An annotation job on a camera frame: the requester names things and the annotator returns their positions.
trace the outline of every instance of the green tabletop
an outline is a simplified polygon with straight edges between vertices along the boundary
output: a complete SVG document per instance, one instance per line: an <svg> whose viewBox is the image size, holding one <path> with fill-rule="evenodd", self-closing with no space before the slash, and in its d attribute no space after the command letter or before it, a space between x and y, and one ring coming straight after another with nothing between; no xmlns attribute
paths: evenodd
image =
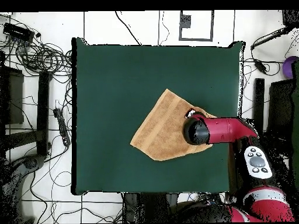
<svg viewBox="0 0 299 224"><path fill-rule="evenodd" d="M294 74L294 92L291 95L293 101L293 132L292 132L292 146L293 157L291 165L294 173L295 186L299 190L299 62L295 62L292 66Z"/></svg>
<svg viewBox="0 0 299 224"><path fill-rule="evenodd" d="M243 45L85 45L73 39L77 53L73 193L228 191L226 143L157 162L130 141L165 89L215 116L237 116Z"/></svg>

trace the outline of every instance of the cloth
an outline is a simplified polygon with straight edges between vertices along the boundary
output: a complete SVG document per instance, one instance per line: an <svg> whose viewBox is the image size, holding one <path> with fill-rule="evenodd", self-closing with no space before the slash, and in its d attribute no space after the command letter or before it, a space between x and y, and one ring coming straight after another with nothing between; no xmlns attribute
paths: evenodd
<svg viewBox="0 0 299 224"><path fill-rule="evenodd" d="M147 115L131 140L131 145L153 160L168 160L191 153L202 152L212 145L191 145L183 137L185 114L191 108L206 117L215 118L200 107L192 106L166 89Z"/></svg>

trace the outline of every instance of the cable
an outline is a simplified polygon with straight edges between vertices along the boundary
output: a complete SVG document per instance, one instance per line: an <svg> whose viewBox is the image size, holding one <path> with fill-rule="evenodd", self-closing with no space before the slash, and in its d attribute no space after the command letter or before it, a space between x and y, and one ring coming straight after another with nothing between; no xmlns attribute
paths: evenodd
<svg viewBox="0 0 299 224"><path fill-rule="evenodd" d="M164 25L164 12L165 12L165 11L163 11L163 16L162 16L162 25L164 26L164 28L166 28L166 29L167 29L167 31L168 31L168 34L167 34L166 40L163 40L163 41L160 43L160 45L162 45L162 43L163 43L164 41L167 41L167 39L168 39L168 36L169 36L169 34L170 34L170 32L169 32L168 28L167 28L167 27Z"/></svg>
<svg viewBox="0 0 299 224"><path fill-rule="evenodd" d="M292 40L292 42L291 42L291 44L290 44L290 46L289 46L289 48L288 48L288 50L287 50L287 52L285 53L285 55L284 55L284 57L285 57L285 59L287 59L287 53L290 51L290 49L291 49L291 46L292 46L292 44L294 43L294 41L296 40L296 38L299 36L299 33L296 35L296 37Z"/></svg>
<svg viewBox="0 0 299 224"><path fill-rule="evenodd" d="M249 100L250 102L253 102L253 100L251 100L251 99L249 99L249 98L247 98L247 97L245 96L245 88L247 87L247 84L248 84L248 81L250 80L250 77L251 77L252 72L255 71L255 70L257 70L257 69L252 70L252 67L251 67L250 65L245 65L244 67L250 67L250 72L248 72L248 73L244 73L244 71L242 71L243 78L245 79L245 82L246 82L245 85L243 86L243 97L246 98L247 100Z"/></svg>
<svg viewBox="0 0 299 224"><path fill-rule="evenodd" d="M31 125L31 123L30 123L30 121L29 121L29 119L28 119L27 114L26 114L20 107L18 107L18 106L16 106L15 104L13 104L11 101L10 101L10 103L11 103L12 105L14 105L17 109L19 109L19 110L21 110L21 111L23 112L23 114L24 114L25 117L27 118L28 124L30 125L30 127L31 127L31 129L32 129L32 131L33 131L33 133L34 133L35 141L37 142L36 132L35 132L35 130L33 129L33 126Z"/></svg>
<svg viewBox="0 0 299 224"><path fill-rule="evenodd" d="M132 35L132 37L134 38L134 40L137 42L137 44L139 45L139 46L141 46L142 44L141 43L139 43L139 41L135 38L135 36L132 34L132 32L131 32L131 30L128 28L128 26L119 18L119 16L118 16L118 14L117 14L117 12L115 11L115 15L116 15L116 17L118 18L118 20L119 21L121 21L122 22L122 24L124 24L125 25L125 27L127 28L127 30L130 32L130 34Z"/></svg>
<svg viewBox="0 0 299 224"><path fill-rule="evenodd" d="M65 148L64 151L63 151L62 153L60 153L59 155L63 155L67 150L68 150L68 148ZM42 180L48 173L49 173L49 172L47 172L42 178L40 178L40 179L39 179L39 180L38 180L32 187L34 187L39 181L41 181L41 180ZM18 201L20 201L21 198L22 198L28 191L30 191L30 189L28 189L27 191L25 191L25 192L22 194L22 196L19 198Z"/></svg>
<svg viewBox="0 0 299 224"><path fill-rule="evenodd" d="M110 222L110 221L107 221L106 218L112 218L111 216L107 216L107 217L104 218L104 217L102 217L102 216L99 216L99 215L93 213L93 212L92 212L90 209L88 209L88 208L82 208L82 209L78 209L78 210L76 210L76 211L65 212L65 213L60 214L59 217L55 220L55 222L54 222L53 224L57 223L58 219L59 219L61 216L63 216L63 215L69 215L69 214L74 214L74 213L77 213L77 212L79 212L79 211L81 211L81 210L83 210L83 209L86 210L86 211L88 211L88 212L91 213L92 215L97 216L98 218L101 218L102 221L105 221L105 222Z"/></svg>
<svg viewBox="0 0 299 224"><path fill-rule="evenodd" d="M264 35L264 36L258 38L257 40L255 40L255 41L253 42L252 45L254 45L258 40L260 40L260 39L262 39L262 38L264 38L264 37L266 37L266 36L272 35L272 34L274 34L274 33L276 33L276 32L279 32L279 31L281 31L281 30L283 30L283 29L284 29L284 27L281 28L281 29L278 29L278 30L276 30L276 31L274 31L274 32L272 32L272 33L270 33L270 34L267 34L267 35ZM262 64L262 63L274 63L274 64L278 64L278 65L279 65L279 69L278 69L278 71L277 71L276 73L274 73L274 74L267 74L266 71L261 71L261 72L263 72L265 75L268 75L268 76L275 76L275 75L277 75L277 74L280 72L280 64L283 64L283 62L277 62L277 61L262 61L262 60L256 59L256 58L253 57L253 53L252 53L252 51L253 51L253 49L251 49L251 57L252 57L254 63L260 63L260 64Z"/></svg>
<svg viewBox="0 0 299 224"><path fill-rule="evenodd" d="M46 208L44 209L43 213L40 215L39 219L37 220L37 223L36 223L36 224L39 224L41 217L44 215L44 213L46 212L46 210L47 210L47 208L48 208L48 204L47 204L43 199L39 198L39 197L32 191L32 187L33 187L32 184L33 184L34 180L35 180L35 171L33 172L33 180L32 180L32 182L31 182L31 184L30 184L30 191L31 191L31 193L32 193L33 196L35 196L38 200L44 202L45 205L46 205Z"/></svg>

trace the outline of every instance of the black cable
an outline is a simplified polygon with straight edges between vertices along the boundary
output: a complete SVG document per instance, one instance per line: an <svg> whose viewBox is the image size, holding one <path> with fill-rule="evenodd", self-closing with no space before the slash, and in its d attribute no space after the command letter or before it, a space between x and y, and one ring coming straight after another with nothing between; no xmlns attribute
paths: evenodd
<svg viewBox="0 0 299 224"><path fill-rule="evenodd" d="M35 130L33 129L33 126L31 125L31 123L30 123L30 121L29 121L29 119L28 119L27 114L26 114L20 107L18 107L18 106L16 106L15 104L13 104L11 101L10 101L10 103L11 103L12 105L14 105L17 109L19 109L19 110L21 110L21 111L23 112L23 114L24 114L25 117L27 118L28 124L30 125L30 127L31 127L31 129L32 129L32 131L33 131L33 133L34 133L35 141L37 142L36 132L35 132Z"/></svg>
<svg viewBox="0 0 299 224"><path fill-rule="evenodd" d="M104 218L104 217L102 217L102 216L99 216L99 215L93 213L93 212L92 212L90 209L88 209L88 208L82 208L82 209L78 209L78 210L76 210L76 211L65 212L65 213L60 214L59 217L55 220L55 222L54 222L53 224L56 224L57 221L58 221L58 219L59 219L61 216L63 216L63 215L74 214L74 213L77 213L77 212L79 212L79 211L81 211L81 210L83 210L83 209L86 210L86 211L88 211L88 212L91 213L92 215L94 215L94 216L96 216L96 217L98 217L98 218L101 218L102 221L109 222L109 223L114 223L114 222L110 222L110 221L106 220L107 218L112 218L112 219L113 219L112 216L107 216L107 217Z"/></svg>
<svg viewBox="0 0 299 224"><path fill-rule="evenodd" d="M60 153L59 155L63 155L67 150L68 150L68 148L65 148L64 151L63 151L62 153ZM32 187L34 187L39 181L41 181L41 180L42 180L48 173L49 173L49 172L45 173L45 175L44 175L42 178L40 178L40 179L39 179L39 180L38 180ZM25 191L25 192L22 194L22 196L19 198L18 201L20 201L20 200L22 199L22 197L23 197L28 191L30 191L30 189L28 189L27 191Z"/></svg>
<svg viewBox="0 0 299 224"><path fill-rule="evenodd" d="M247 98L247 97L245 96L245 88L247 87L247 84L248 84L248 82L249 82L249 80L250 80L250 77L251 77L252 72L255 71L255 70L257 70L257 69L252 70L252 67L251 67L250 65L245 65L244 67L250 67L250 72L248 72L248 73L244 73L244 71L242 72L242 74L243 74L243 78L245 79L245 82L246 82L245 85L243 86L243 97L246 98L247 100L249 100L250 102L253 102L253 100L251 100L251 99L249 99L249 98Z"/></svg>
<svg viewBox="0 0 299 224"><path fill-rule="evenodd" d="M115 11L115 15L116 15L116 17L118 18L118 20L120 20L121 22L122 22L122 24L124 24L125 25L125 27L127 28L127 30L130 32L130 34L132 35L132 37L134 38L134 40L137 42L137 44L139 45L139 46L141 46L142 44L141 43L139 43L139 41L135 38L135 36L132 34L132 32L131 32L131 30L128 28L128 26L119 18L119 16L118 16L118 14L117 14L117 12Z"/></svg>
<svg viewBox="0 0 299 224"><path fill-rule="evenodd" d="M38 196L32 191L32 187L33 187L32 184L33 184L34 180L35 180L35 171L33 172L33 180L32 180L32 182L31 182L31 184L30 184L30 188L29 188L29 190L31 191L31 193L32 193L33 196L35 196L35 197L36 197L37 199L39 199L40 201L44 202L45 205L46 205L46 208L44 209L43 213L40 215L39 219L37 220L37 223L36 223L36 224L39 224L41 217L44 215L44 213L46 212L46 210L47 210L47 208L48 208L48 204L47 204L43 199L41 199L40 197L38 197Z"/></svg>
<svg viewBox="0 0 299 224"><path fill-rule="evenodd" d="M287 53L290 51L290 49L291 49L291 46L292 46L292 44L294 43L294 41L296 40L296 38L299 36L299 33L296 35L296 37L292 40L292 42L291 42L291 44L290 44L290 46L289 46L289 48L288 48L288 50L287 50L287 52L285 53L285 55L284 55L284 57L285 57L285 59L287 59Z"/></svg>
<svg viewBox="0 0 299 224"><path fill-rule="evenodd" d="M51 215L50 216L52 216L52 218L53 218L53 224L54 224L54 222L55 222L55 209L56 209L56 206L55 206L55 209L53 209L53 211L52 211L52 208L53 208L53 188L54 188L54 185L57 185L57 186L59 186L59 187L66 187L66 186L69 186L69 185L71 185L71 183L69 183L68 185L65 185L65 186L63 186L63 185L58 185L55 181L56 181L56 179L59 177L59 175L61 175L61 174L63 174L63 173L69 173L69 174L71 174L70 172L68 172L68 171L62 171L61 173L59 173L59 174L57 174L57 176L55 177L55 179L54 180L52 180L53 181L53 184L52 184L52 189L51 189Z"/></svg>
<svg viewBox="0 0 299 224"><path fill-rule="evenodd" d="M167 41L167 39L168 39L168 36L169 36L169 34L170 34L170 32L169 32L168 28L167 28L167 27L164 25L164 12L165 12L165 11L163 11L163 16L162 16L162 25L164 26L164 28L166 28L166 29L167 29L167 31L168 31L168 34L167 34L166 40L163 40L163 41L160 43L160 45L162 45L162 43L163 43L164 41Z"/></svg>

